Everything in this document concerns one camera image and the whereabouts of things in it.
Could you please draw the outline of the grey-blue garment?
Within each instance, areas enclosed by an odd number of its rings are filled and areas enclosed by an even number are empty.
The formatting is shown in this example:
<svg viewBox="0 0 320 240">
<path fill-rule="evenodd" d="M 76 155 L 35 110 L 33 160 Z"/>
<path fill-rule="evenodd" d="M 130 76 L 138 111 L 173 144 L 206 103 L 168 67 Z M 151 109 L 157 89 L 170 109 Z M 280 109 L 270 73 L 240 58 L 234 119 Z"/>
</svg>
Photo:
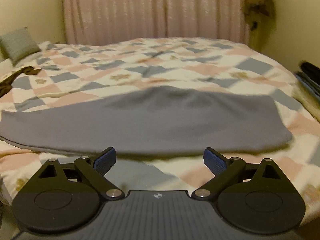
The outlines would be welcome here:
<svg viewBox="0 0 320 240">
<path fill-rule="evenodd" d="M 19 148 L 56 154 L 260 152 L 292 139 L 268 95 L 170 86 L 34 112 L 2 113 L 1 139 Z"/>
</svg>

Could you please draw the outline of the pink grey checkered quilt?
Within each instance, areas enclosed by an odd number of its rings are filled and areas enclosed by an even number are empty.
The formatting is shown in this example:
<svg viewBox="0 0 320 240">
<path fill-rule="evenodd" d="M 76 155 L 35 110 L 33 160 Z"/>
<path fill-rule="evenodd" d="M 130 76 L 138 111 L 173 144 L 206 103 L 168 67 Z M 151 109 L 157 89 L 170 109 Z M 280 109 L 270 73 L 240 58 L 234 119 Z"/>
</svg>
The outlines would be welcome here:
<svg viewBox="0 0 320 240">
<path fill-rule="evenodd" d="M 139 38 L 108 46 L 47 44 L 13 68 L 1 62 L 1 81 L 24 66 L 43 68 L 37 75 L 20 75 L 1 98 L 1 111 L 37 111 L 92 101 L 156 86 L 269 95 L 292 133 L 290 144 L 277 151 L 225 153 L 248 163 L 272 158 L 302 194 L 306 215 L 302 223 L 319 218 L 319 122 L 295 100 L 296 78 L 281 64 L 240 43 L 205 38 Z M 13 198 L 49 158 L 65 155 L 34 153 L 1 141 L 1 202 Z M 108 172 L 125 189 L 176 190 L 191 193 L 212 178 L 202 157 L 145 160 L 129 157 Z"/>
</svg>

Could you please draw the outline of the dark brown garment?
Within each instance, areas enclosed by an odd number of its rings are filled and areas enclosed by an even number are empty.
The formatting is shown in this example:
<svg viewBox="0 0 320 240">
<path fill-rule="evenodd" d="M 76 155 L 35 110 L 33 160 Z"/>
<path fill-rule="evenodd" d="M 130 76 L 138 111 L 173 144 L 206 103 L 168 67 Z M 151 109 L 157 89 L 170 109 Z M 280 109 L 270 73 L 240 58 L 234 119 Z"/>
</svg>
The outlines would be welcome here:
<svg viewBox="0 0 320 240">
<path fill-rule="evenodd" d="M 32 66 L 23 67 L 20 70 L 14 72 L 14 74 L 10 75 L 0 83 L 0 98 L 8 94 L 12 89 L 13 82 L 21 75 L 37 75 L 41 69 L 36 69 Z"/>
</svg>

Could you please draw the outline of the grey knitted cushion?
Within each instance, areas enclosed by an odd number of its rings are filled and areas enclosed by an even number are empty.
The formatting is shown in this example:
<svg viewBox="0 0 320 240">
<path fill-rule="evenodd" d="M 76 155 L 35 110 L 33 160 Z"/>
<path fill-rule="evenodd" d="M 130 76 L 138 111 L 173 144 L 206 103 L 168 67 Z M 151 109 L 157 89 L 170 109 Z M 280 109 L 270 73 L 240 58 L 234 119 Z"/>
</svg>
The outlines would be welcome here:
<svg viewBox="0 0 320 240">
<path fill-rule="evenodd" d="M 1 48 L 15 66 L 23 58 L 41 51 L 28 28 L 16 29 L 1 36 Z"/>
</svg>

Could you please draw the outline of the pink curtain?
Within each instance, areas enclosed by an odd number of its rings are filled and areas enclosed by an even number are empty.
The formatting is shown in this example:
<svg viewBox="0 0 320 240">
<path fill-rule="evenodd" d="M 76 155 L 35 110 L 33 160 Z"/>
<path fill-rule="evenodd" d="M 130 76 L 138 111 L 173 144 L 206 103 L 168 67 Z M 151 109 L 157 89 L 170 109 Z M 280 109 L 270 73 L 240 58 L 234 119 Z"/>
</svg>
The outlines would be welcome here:
<svg viewBox="0 0 320 240">
<path fill-rule="evenodd" d="M 70 44 L 208 37 L 248 44 L 244 0 L 63 0 Z"/>
</svg>

